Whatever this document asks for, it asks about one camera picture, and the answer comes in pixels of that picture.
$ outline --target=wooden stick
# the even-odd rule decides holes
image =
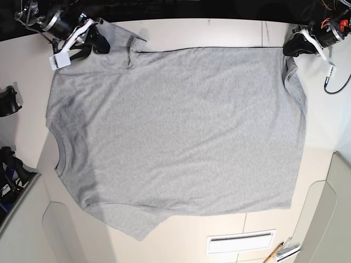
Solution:
[[[271,260],[275,256],[275,254],[281,249],[283,244],[284,244],[284,242],[281,243],[280,245],[278,245],[277,248],[274,249],[274,251],[269,255],[269,257],[263,263],[267,263],[269,260]]]

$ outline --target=table surface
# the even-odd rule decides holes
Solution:
[[[166,19],[117,24],[146,39],[147,47],[153,51],[190,47],[282,47],[293,28],[293,25],[277,22],[229,19]],[[332,59],[338,70],[330,80],[329,91],[339,89],[351,73],[350,42],[351,37],[333,46]],[[339,150],[351,159],[351,84],[337,95],[326,94],[323,90],[325,75],[321,72],[322,59],[316,55],[301,55],[295,61],[308,98],[307,134],[291,209],[205,218],[176,216],[161,224],[144,242],[135,243],[119,231],[82,213],[53,170],[58,160],[58,149],[45,126],[46,105],[54,74],[48,60],[51,55],[51,46],[39,35],[0,42],[0,87],[4,89],[16,82],[20,99],[23,100],[23,108],[18,113],[0,119],[0,142],[15,147],[16,155],[27,165],[38,165],[45,175],[50,200],[65,203],[70,208],[73,220],[77,222],[82,246],[96,262],[100,258],[95,253],[96,242],[92,242],[88,236],[92,233],[101,241],[97,247],[112,247],[111,255],[105,255],[106,262],[109,262],[109,257],[117,257],[121,262],[152,262],[153,251],[159,259],[176,252],[178,255],[168,262],[262,259],[271,251],[206,257],[202,255],[205,245],[201,242],[203,239],[206,241],[206,236],[268,229],[277,229],[274,245],[284,241],[295,230],[310,186],[316,181],[325,180],[333,151]],[[317,202],[318,198],[311,206],[310,217]],[[108,244],[103,241],[102,229],[110,237]],[[158,245],[163,247],[162,252],[155,250]]]

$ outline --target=white vent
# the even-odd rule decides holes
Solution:
[[[276,230],[207,237],[206,254],[269,249]]]

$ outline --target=fabric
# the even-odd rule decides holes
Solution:
[[[282,48],[149,53],[99,31],[111,52],[59,70],[47,108],[57,173],[84,211],[142,240],[171,215],[290,207],[307,106]]]

